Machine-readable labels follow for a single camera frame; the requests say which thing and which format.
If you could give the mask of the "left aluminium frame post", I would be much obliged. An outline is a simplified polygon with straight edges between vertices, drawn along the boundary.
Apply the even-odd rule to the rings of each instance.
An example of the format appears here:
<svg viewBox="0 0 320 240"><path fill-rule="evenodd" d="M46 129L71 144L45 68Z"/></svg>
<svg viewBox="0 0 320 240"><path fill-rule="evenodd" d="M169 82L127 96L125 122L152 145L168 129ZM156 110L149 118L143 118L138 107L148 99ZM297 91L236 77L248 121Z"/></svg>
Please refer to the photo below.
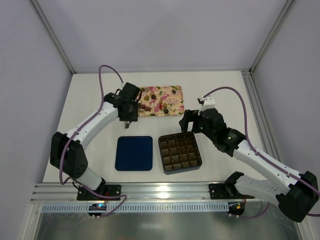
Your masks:
<svg viewBox="0 0 320 240"><path fill-rule="evenodd" d="M75 68L72 66L71 61L69 60L61 42L59 41L54 29L52 28L45 12L43 11L40 3L38 0L29 0L30 5L32 6L35 14L37 15L40 23L44 27L45 31L47 32L50 40L52 41L55 49L57 50L59 56L61 57L62 61L64 62L65 66L69 70L69 72L74 75L76 74Z"/></svg>

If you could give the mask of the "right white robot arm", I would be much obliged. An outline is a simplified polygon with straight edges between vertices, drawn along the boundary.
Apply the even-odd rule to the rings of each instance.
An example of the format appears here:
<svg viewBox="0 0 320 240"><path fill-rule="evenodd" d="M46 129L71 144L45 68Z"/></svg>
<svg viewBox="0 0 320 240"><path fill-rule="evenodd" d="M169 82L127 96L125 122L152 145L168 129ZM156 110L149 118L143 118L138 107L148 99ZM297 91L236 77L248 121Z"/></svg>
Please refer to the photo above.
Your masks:
<svg viewBox="0 0 320 240"><path fill-rule="evenodd" d="M247 164L265 177L265 180L257 180L242 172L234 172L224 181L224 190L231 198L250 196L266 201L297 223L309 216L319 201L318 181L313 173L300 173L259 150L243 133L228 127L215 108L186 110L179 125L180 133L158 138L166 174L183 169L177 166L184 162L180 158L182 155L190 157L190 164L197 161L192 141L195 134L202 133L218 151Z"/></svg>

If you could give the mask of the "aluminium mounting rail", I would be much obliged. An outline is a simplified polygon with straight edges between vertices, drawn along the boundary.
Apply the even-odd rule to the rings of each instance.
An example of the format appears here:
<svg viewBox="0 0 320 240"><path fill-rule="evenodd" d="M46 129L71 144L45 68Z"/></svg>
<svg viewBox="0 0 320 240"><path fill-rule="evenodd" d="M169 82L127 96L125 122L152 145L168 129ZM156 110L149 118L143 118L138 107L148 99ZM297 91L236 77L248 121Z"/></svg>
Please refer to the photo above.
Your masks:
<svg viewBox="0 0 320 240"><path fill-rule="evenodd" d="M210 182L120 182L121 193L128 200L210 200ZM39 183L31 202L75 201L78 190L71 184Z"/></svg>

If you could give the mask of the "right aluminium frame post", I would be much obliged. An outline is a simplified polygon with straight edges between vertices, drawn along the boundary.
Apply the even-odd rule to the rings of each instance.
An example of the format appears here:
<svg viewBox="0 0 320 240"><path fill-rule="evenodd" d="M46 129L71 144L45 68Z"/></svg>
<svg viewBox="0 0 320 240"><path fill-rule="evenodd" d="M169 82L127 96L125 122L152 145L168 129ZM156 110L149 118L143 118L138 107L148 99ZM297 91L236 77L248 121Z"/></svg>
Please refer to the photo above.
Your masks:
<svg viewBox="0 0 320 240"><path fill-rule="evenodd" d="M283 7L281 8L279 14L277 15L276 19L273 22L271 29L269 30L266 38L264 39L261 48L259 49L256 57L254 58L254 61L249 69L249 72L251 75L258 68L260 62L262 61L263 57L265 56L271 44L273 43L274 39L276 38L278 32L280 31L282 25L284 24L285 20L290 14L295 3L296 3L296 0L285 1Z"/></svg>

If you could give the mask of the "aluminium frame post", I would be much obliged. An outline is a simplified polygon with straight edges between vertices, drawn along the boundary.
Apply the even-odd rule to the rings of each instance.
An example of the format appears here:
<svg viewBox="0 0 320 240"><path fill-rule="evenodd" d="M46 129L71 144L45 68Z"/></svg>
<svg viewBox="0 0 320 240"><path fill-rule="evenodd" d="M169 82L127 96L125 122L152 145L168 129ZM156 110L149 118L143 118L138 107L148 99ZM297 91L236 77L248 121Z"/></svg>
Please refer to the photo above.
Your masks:
<svg viewBox="0 0 320 240"><path fill-rule="evenodd" d="M61 42L59 41L54 29L52 28L45 12L43 11L40 3L38 0L29 0L30 5L32 6L35 14L37 15L40 23L44 27L45 31L47 32L50 40L52 41L55 49L57 50L59 56L61 57L62 61L64 62L65 66L69 70L69 72L74 75L76 74L75 68L72 66L71 61L69 60Z"/></svg>
<svg viewBox="0 0 320 240"><path fill-rule="evenodd" d="M249 72L251 75L258 68L260 62L262 61L263 57L265 56L271 44L273 43L274 39L276 38L278 32L280 31L282 25L284 24L285 20L290 14L295 3L296 3L296 0L285 1L283 7L281 8L279 14L277 15L276 19L273 22L271 29L269 30L266 38L264 39L261 48L259 49L256 57L254 58L254 61L249 69Z"/></svg>

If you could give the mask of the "dark blue box lid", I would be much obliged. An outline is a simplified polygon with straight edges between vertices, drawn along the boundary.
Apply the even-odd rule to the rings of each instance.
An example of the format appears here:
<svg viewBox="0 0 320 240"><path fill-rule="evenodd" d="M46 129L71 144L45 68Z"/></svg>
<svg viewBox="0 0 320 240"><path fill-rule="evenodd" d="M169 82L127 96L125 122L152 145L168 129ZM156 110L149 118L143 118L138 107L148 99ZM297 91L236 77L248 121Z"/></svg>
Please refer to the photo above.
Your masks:
<svg viewBox="0 0 320 240"><path fill-rule="evenodd" d="M115 169L120 172L146 172L153 168L151 136L121 136L117 140Z"/></svg>

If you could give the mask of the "dark chocolate box with dividers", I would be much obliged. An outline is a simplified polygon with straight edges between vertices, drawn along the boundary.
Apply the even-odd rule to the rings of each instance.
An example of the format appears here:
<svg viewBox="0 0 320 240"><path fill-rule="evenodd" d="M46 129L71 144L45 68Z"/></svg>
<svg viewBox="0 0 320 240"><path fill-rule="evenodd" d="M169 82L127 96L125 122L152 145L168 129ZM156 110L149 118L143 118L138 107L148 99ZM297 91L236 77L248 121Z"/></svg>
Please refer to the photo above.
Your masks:
<svg viewBox="0 0 320 240"><path fill-rule="evenodd" d="M198 170L202 158L194 133L175 133L158 138L163 172L166 175Z"/></svg>

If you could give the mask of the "floral rectangular tray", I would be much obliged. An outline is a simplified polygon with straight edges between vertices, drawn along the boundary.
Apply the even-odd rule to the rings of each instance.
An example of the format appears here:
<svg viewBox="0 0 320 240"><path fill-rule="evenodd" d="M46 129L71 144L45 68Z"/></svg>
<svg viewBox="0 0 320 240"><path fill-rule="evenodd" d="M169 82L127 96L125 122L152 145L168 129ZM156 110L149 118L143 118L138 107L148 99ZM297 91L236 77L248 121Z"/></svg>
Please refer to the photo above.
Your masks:
<svg viewBox="0 0 320 240"><path fill-rule="evenodd" d="M185 111L183 90L180 85L173 89L172 85L167 86L143 86L140 87L142 94L138 104L145 105L145 109L139 109L139 117L150 117L150 114L155 114L154 117L164 116L182 116ZM156 99L152 99L151 95L156 95ZM164 110L168 109L169 113L165 114Z"/></svg>

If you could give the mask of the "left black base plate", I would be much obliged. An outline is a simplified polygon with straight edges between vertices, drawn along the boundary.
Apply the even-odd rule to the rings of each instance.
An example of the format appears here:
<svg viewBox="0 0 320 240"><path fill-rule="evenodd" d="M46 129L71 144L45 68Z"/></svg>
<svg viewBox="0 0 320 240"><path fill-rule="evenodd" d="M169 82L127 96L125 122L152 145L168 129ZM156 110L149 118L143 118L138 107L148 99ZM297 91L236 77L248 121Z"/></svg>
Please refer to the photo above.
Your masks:
<svg viewBox="0 0 320 240"><path fill-rule="evenodd" d="M103 184L94 193L80 186L76 199L78 201L119 201L122 186L120 184Z"/></svg>

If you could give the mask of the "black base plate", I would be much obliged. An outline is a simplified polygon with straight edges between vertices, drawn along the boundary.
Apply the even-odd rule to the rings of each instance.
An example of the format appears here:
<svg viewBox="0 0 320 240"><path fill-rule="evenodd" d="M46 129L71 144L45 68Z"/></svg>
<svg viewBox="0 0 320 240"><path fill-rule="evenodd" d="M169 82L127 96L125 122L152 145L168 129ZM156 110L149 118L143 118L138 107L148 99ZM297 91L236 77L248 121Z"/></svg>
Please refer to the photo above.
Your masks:
<svg viewBox="0 0 320 240"><path fill-rule="evenodd" d="M80 186L76 199L78 201L119 201L122 186L120 184L103 184L94 193Z"/></svg>
<svg viewBox="0 0 320 240"><path fill-rule="evenodd" d="M241 199L242 195L236 187L225 183L211 183L208 185L211 200Z"/></svg>

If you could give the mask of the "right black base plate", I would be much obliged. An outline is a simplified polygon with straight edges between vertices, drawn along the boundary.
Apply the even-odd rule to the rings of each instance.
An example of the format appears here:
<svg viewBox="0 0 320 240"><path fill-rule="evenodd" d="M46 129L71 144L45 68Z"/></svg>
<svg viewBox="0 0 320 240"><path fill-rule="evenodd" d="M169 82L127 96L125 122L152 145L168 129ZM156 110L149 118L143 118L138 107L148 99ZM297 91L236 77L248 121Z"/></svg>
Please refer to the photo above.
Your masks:
<svg viewBox="0 0 320 240"><path fill-rule="evenodd" d="M241 199L242 195L236 187L225 183L211 183L208 185L211 200Z"/></svg>

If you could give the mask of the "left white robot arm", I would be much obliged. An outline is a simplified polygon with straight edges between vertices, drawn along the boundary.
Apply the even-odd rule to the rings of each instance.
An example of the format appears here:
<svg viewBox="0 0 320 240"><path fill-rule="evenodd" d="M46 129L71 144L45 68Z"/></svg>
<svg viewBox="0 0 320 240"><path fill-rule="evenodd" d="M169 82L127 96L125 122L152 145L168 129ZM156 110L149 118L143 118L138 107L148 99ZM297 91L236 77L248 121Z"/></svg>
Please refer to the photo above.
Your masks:
<svg viewBox="0 0 320 240"><path fill-rule="evenodd" d="M138 103L142 90L126 82L115 93L102 96L102 103L95 112L67 133L56 132L51 139L50 164L63 174L92 191L103 185L103 178L88 166L85 150L91 141L110 123L119 119L127 126L138 120Z"/></svg>

